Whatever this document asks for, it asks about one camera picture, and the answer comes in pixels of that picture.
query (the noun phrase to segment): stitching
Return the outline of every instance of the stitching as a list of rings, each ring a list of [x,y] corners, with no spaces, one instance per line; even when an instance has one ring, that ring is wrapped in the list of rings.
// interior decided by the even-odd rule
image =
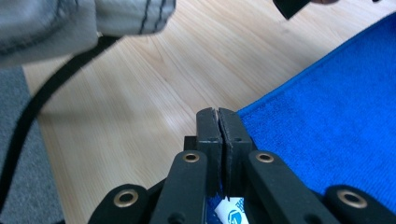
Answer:
[[[166,0],[163,0],[161,2],[161,6],[160,6],[160,16],[158,17],[158,20],[155,21],[155,25],[154,25],[154,30],[153,32],[156,32],[158,30],[158,24],[160,23],[160,21],[163,20],[163,7],[165,6],[165,2]]]
[[[149,11],[150,3],[151,3],[151,0],[148,0],[146,2],[145,16],[143,17],[142,24],[140,25],[140,30],[139,30],[139,34],[140,35],[143,34],[143,30],[145,29],[145,23],[146,23],[146,21],[148,19],[148,11]]]

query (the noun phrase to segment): metal grommet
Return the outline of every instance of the metal grommet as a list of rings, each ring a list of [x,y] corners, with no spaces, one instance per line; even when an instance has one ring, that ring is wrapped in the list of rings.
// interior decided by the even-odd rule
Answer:
[[[199,155],[195,153],[188,153],[183,156],[183,160],[187,162],[196,162],[199,160]]]
[[[117,207],[128,207],[137,202],[139,194],[134,189],[124,189],[114,197],[114,204]]]
[[[271,156],[271,155],[268,154],[268,153],[259,153],[259,154],[256,155],[256,159],[257,159],[258,161],[267,162],[267,163],[273,162],[273,161],[274,161],[274,157]]]
[[[365,208],[367,207],[367,201],[363,199],[359,194],[356,194],[347,189],[339,189],[337,196],[341,202],[354,207],[354,208]]]

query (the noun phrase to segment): gray carpet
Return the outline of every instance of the gray carpet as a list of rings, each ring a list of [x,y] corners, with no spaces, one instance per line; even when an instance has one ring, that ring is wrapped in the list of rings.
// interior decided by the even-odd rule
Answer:
[[[16,120],[29,98],[22,69],[0,69],[0,169]],[[26,139],[0,222],[55,223],[62,219],[49,159],[35,122]]]

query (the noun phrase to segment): wooden floor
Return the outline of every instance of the wooden floor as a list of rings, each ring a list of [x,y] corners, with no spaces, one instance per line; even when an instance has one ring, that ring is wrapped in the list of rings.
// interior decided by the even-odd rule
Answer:
[[[272,1],[178,0],[162,33],[123,38],[39,116],[67,223],[118,185],[165,178],[199,110],[253,103],[395,10],[341,0],[285,21]],[[26,65],[31,92],[63,61]]]

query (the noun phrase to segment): black object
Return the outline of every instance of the black object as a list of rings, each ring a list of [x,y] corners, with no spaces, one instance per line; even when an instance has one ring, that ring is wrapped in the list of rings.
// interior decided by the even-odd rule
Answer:
[[[204,224],[213,194],[244,197],[250,224],[396,223],[386,207],[348,186],[329,188],[323,202],[276,154],[257,150],[238,115],[224,108],[197,113],[197,136],[185,137],[165,180],[149,190],[111,190],[89,223]],[[364,209],[356,210],[361,201]]]
[[[274,0],[277,9],[287,20],[305,7],[310,0]]]

